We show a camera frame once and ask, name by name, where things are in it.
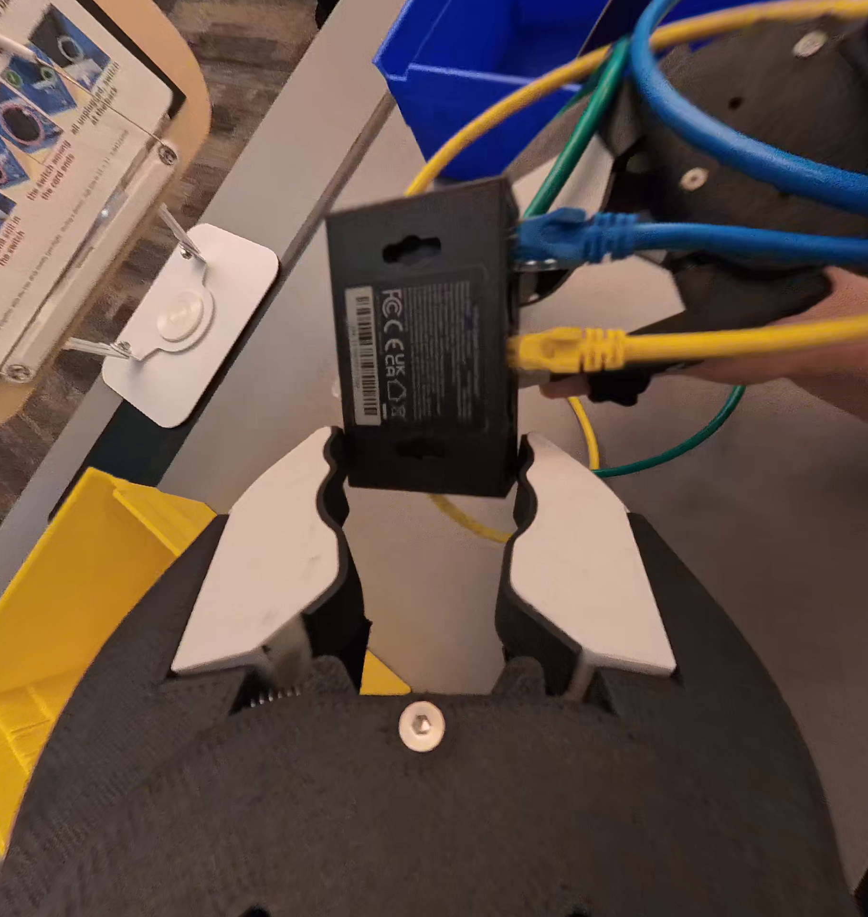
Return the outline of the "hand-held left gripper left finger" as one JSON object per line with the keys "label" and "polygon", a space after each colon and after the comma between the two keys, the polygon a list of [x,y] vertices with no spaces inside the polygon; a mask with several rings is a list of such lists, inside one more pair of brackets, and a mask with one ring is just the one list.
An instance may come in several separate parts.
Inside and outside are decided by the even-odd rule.
{"label": "hand-held left gripper left finger", "polygon": [[370,636],[344,533],[344,433],[321,427],[228,512],[172,663],[176,675],[237,668],[296,689],[338,659],[359,689]]}

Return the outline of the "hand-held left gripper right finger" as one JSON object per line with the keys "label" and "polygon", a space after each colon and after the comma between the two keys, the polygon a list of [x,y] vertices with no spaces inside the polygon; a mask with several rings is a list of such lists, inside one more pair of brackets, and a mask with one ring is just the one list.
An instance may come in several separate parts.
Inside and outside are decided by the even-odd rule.
{"label": "hand-held left gripper right finger", "polygon": [[541,668],[550,696],[583,699],[596,671],[669,678],[677,664],[629,512],[593,471],[523,436],[497,594],[509,659]]}

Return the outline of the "yellow plastic bin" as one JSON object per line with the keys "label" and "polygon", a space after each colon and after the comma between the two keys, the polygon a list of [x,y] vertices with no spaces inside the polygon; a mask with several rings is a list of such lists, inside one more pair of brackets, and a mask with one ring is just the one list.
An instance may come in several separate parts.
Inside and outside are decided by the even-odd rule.
{"label": "yellow plastic bin", "polygon": [[[226,514],[86,472],[0,598],[0,859],[30,819],[83,832],[158,762],[274,689],[172,663]],[[366,651],[362,694],[405,694]]]}

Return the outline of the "black network switch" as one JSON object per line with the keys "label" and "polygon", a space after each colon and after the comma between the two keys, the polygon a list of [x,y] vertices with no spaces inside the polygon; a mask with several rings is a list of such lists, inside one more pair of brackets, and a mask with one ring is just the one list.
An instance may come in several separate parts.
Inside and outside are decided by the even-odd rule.
{"label": "black network switch", "polygon": [[517,474],[519,209],[503,177],[325,221],[351,487],[502,499]]}

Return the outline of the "blue plastic bin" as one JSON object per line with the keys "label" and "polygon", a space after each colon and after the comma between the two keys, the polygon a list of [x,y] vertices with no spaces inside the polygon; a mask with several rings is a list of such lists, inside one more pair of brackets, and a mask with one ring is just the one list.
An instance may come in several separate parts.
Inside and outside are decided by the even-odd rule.
{"label": "blue plastic bin", "polygon": [[373,64],[425,160],[486,109],[629,34],[647,1],[405,2]]}

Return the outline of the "person's right hand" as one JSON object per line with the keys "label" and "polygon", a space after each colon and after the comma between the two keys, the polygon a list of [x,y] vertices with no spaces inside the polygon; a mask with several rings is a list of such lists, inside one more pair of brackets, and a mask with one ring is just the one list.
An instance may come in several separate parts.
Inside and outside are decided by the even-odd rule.
{"label": "person's right hand", "polygon": [[[783,325],[822,323],[868,314],[868,278],[828,267],[829,294]],[[822,349],[704,361],[677,373],[725,385],[787,380],[819,400],[868,424],[868,339]]]}

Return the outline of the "white board stand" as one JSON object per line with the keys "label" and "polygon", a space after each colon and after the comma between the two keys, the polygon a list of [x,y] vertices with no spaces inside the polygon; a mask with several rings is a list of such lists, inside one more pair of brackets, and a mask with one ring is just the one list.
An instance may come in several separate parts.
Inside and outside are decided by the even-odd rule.
{"label": "white board stand", "polygon": [[212,224],[185,230],[165,205],[176,249],[114,343],[69,338],[64,350],[102,358],[104,383],[164,429],[202,400],[281,267],[268,247]]}

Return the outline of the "instruction poster board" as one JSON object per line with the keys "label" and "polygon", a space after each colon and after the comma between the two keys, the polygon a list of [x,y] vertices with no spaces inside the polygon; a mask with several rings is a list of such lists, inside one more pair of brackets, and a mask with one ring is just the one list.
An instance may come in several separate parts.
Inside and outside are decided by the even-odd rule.
{"label": "instruction poster board", "polygon": [[166,2],[0,2],[0,425],[211,127]]}

